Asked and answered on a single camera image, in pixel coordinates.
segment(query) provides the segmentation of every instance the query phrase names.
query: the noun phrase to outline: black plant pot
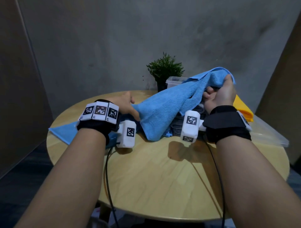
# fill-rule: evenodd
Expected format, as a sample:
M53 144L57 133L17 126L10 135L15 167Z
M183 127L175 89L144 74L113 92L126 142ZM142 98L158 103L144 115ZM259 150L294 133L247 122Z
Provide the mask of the black plant pot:
M157 82L157 87L158 87L158 93L161 92L162 90L165 90L167 89L167 84L164 82L164 83L158 83Z

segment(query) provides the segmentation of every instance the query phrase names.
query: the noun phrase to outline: right hand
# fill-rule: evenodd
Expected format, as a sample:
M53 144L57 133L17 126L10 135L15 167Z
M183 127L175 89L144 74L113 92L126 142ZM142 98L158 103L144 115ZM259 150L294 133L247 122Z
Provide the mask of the right hand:
M232 77L228 74L224 79L223 86L215 92L210 86L203 93L204 107L210 114L211 111L220 105L233 105L236 97L236 90L233 85Z

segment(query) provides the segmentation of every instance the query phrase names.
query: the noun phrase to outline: plastic container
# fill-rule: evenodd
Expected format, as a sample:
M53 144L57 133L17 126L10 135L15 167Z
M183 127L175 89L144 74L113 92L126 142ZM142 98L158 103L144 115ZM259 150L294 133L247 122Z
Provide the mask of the plastic container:
M253 119L254 122L249 122L252 127L250 134L253 142L282 147L289 146L289 141L274 128L256 115L254 115Z
M174 87L176 85L179 85L187 79L188 78L171 76L166 80L167 88L171 88L171 87Z

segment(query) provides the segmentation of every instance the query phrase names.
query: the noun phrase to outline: hand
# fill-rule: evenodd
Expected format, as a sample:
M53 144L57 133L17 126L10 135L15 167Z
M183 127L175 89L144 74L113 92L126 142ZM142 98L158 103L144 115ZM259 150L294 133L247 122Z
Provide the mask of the hand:
M228 74L224 79L223 86L215 92L212 87L208 86L206 92L203 93L204 107L210 112L220 105L233 105L236 97L236 90L233 85L232 77Z
M119 97L111 97L107 99L119 107L122 114L131 114L135 120L140 121L139 113L131 105L135 103L130 91L125 92Z

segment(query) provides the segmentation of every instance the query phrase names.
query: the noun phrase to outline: forearm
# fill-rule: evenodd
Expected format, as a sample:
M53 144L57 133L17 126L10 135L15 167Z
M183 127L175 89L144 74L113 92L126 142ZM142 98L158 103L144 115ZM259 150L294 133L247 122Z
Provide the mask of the forearm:
M301 202L271 163L238 136L216 144L228 210L237 227L299 227Z
M105 137L81 129L16 227L85 227L99 197Z

